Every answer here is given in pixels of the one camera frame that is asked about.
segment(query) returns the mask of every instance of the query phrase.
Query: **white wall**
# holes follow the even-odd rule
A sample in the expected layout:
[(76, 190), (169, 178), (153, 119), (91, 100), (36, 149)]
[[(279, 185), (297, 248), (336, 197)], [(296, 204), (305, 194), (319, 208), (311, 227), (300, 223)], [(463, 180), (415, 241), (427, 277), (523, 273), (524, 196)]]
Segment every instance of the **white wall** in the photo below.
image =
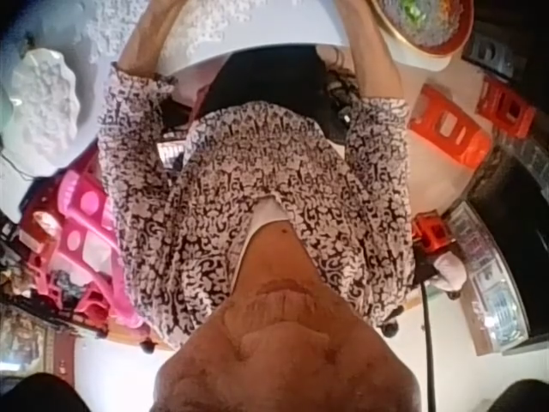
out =
[[(441, 412), (474, 411), (484, 399), (495, 399), (519, 379), (549, 381), (549, 349), (506, 357), (477, 357), (459, 304), (441, 296), (431, 301), (430, 309), (437, 404)], [(400, 318), (401, 331), (389, 340), (389, 345), (418, 377), (426, 408), (422, 324), (420, 307), (404, 313)], [(146, 412), (153, 401), (154, 376), (169, 356), (167, 352), (148, 355), (139, 348), (80, 339), (75, 351), (76, 389), (93, 412)]]
[(76, 390), (92, 412), (148, 412), (154, 377), (172, 355), (98, 339), (78, 339), (75, 346)]
[[(476, 410), (483, 399), (494, 400), (520, 379), (549, 381), (549, 349), (513, 356), (478, 357), (459, 303), (439, 296), (430, 300), (429, 308), (437, 406), (441, 412)], [(388, 343), (418, 378), (426, 410), (427, 371), (421, 307), (402, 314), (399, 324), (399, 333)]]

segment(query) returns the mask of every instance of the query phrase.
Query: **person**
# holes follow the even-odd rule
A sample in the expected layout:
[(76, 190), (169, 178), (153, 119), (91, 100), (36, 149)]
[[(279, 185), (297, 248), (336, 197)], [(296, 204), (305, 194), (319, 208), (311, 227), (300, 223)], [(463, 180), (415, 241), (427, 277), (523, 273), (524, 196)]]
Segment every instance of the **person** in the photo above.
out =
[[(408, 107), (368, 2), (335, 0), (356, 77), (312, 46), (233, 54), (171, 181), (155, 144), (174, 86), (155, 68), (185, 4), (149, 3), (112, 66), (98, 143), (128, 294), (178, 348), (152, 411), (419, 410), (374, 329), (414, 263)], [(348, 122), (329, 79), (350, 91)], [(326, 138), (342, 130), (345, 160)]]

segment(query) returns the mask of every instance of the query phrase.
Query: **white undershirt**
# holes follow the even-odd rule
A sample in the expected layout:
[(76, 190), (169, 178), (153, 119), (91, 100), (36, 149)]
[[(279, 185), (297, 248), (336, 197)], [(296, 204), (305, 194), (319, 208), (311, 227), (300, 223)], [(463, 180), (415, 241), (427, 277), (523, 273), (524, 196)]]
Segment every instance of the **white undershirt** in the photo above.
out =
[(246, 248), (250, 243), (251, 237), (261, 229), (263, 226), (272, 223), (273, 221), (287, 221), (288, 216), (286, 211), (276, 202), (275, 198), (272, 196), (265, 197), (261, 199), (254, 208), (253, 215), (251, 217), (250, 228), (248, 229), (248, 235), (246, 236), (246, 241), (244, 242), (244, 247), (240, 252), (240, 257), (238, 258), (237, 271), (235, 276), (232, 278), (231, 292), (234, 290), (234, 286), (237, 283), (238, 273), (240, 271), (240, 264), (242, 263), (242, 258), (246, 252)]

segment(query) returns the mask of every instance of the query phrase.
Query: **shirt sleeve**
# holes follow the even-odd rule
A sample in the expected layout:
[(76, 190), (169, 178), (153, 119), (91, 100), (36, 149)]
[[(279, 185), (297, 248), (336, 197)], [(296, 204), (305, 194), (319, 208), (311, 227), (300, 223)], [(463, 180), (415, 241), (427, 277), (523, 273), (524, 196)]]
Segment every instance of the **shirt sleeve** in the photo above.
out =
[(160, 102), (171, 92), (167, 79), (129, 76), (113, 66), (98, 135), (126, 290), (137, 311), (164, 338), (170, 337), (165, 302), (181, 292), (177, 284), (173, 290), (167, 286), (178, 229), (171, 219), (168, 176), (156, 148), (162, 136)]
[(366, 257), (373, 302), (370, 319), (382, 324), (413, 286), (412, 224), (405, 100), (353, 99), (346, 160), (367, 193), (365, 219), (374, 245)]

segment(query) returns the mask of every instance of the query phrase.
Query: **plate of food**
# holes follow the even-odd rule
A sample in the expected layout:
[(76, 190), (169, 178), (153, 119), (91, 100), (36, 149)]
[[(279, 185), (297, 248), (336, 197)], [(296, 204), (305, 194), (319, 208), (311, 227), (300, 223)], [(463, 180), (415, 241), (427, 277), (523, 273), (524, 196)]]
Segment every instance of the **plate of food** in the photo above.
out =
[(447, 57), (468, 40), (473, 0), (371, 0), (382, 26), (432, 57)]

